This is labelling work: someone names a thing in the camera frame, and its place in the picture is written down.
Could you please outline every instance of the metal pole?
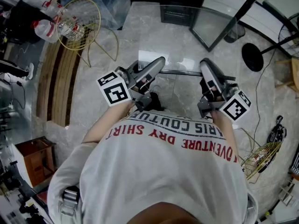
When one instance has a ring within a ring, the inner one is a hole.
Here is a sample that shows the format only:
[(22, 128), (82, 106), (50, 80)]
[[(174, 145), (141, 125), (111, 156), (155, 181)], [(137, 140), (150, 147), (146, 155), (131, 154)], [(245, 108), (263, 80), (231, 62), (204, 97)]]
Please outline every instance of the metal pole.
[(273, 46), (271, 46), (271, 47), (268, 47), (267, 49), (261, 51), (261, 54), (264, 54), (264, 53), (266, 53), (266, 52), (268, 52), (268, 51), (270, 51), (270, 50), (272, 50), (272, 49), (274, 49), (274, 48), (280, 47), (281, 45), (283, 45), (283, 44), (285, 44), (285, 43), (287, 43), (287, 42), (289, 42), (289, 41), (291, 41), (291, 40), (293, 40), (293, 39), (295, 39), (295, 38), (297, 38), (297, 37), (299, 37), (299, 32), (297, 32), (297, 33), (295, 33), (294, 35), (291, 35), (291, 36), (285, 38), (285, 39), (282, 40), (281, 42), (276, 43), (275, 45), (273, 45)]

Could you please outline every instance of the fan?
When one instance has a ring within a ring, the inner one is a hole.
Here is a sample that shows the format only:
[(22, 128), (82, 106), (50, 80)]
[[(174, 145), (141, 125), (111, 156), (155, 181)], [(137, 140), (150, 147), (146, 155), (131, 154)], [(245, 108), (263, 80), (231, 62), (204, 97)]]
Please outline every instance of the fan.
[(299, 13), (291, 16), (282, 26), (278, 36), (278, 43), (260, 51), (259, 48), (252, 44), (246, 43), (242, 47), (242, 57), (249, 69), (258, 72), (263, 68), (263, 54), (281, 46), (292, 57), (299, 57)]
[[(299, 32), (299, 13), (291, 16), (287, 23), (282, 26), (278, 42), (282, 42), (285, 38), (295, 35)], [(299, 58), (299, 37), (290, 40), (289, 42), (281, 46), (285, 49), (292, 57)]]

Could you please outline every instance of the person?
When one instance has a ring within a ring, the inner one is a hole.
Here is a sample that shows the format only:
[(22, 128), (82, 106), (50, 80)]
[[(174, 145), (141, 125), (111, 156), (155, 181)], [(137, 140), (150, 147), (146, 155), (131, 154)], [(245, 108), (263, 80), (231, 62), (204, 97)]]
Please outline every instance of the person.
[(8, 60), (0, 60), (0, 73), (9, 73), (20, 78), (27, 78), (29, 80), (33, 77), (34, 65), (30, 63), (26, 69), (17, 66), (15, 63)]
[(257, 202), (223, 113), (212, 112), (213, 122), (155, 110), (128, 115), (133, 105), (109, 107), (56, 171), (47, 198), (54, 223), (67, 223), (62, 195), (78, 184), (86, 224), (256, 221)]

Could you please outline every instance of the gold wire chair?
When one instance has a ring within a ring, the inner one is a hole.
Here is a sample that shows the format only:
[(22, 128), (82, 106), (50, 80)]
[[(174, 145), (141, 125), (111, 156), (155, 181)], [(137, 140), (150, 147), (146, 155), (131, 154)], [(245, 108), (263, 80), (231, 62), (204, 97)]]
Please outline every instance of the gold wire chair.
[(282, 142), (267, 143), (263, 146), (259, 145), (244, 129), (242, 129), (254, 143), (258, 145), (253, 148), (246, 158), (241, 158), (241, 167), (246, 175), (247, 180), (252, 178), (255, 174), (261, 171), (264, 167), (267, 167), (272, 161), (281, 147)]
[[(101, 27), (101, 13), (95, 2), (92, 0), (72, 0), (65, 5), (57, 19), (57, 34), (61, 44), (69, 49), (74, 50), (81, 59), (89, 66), (89, 48), (91, 44), (96, 43), (112, 60), (116, 61), (118, 56), (119, 44), (114, 31), (110, 30), (116, 38), (117, 49), (116, 56), (113, 58), (109, 55), (96, 41)], [(68, 38), (66, 43), (62, 42), (61, 35)], [(79, 50), (88, 47), (86, 62), (78, 53)]]

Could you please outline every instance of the table leg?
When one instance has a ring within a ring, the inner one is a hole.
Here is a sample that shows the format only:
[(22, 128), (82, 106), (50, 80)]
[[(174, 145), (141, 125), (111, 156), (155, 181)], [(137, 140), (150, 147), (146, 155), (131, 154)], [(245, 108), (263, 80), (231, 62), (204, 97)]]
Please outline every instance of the table leg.
[(276, 61), (275, 64), (290, 64), (291, 60)]
[(292, 84), (294, 84), (294, 82), (293, 81), (289, 81), (289, 82), (286, 82), (286, 83), (283, 83), (283, 84), (276, 85), (275, 88), (277, 89), (277, 88), (281, 88), (281, 87), (284, 87), (286, 85), (289, 86), (289, 85), (292, 85)]

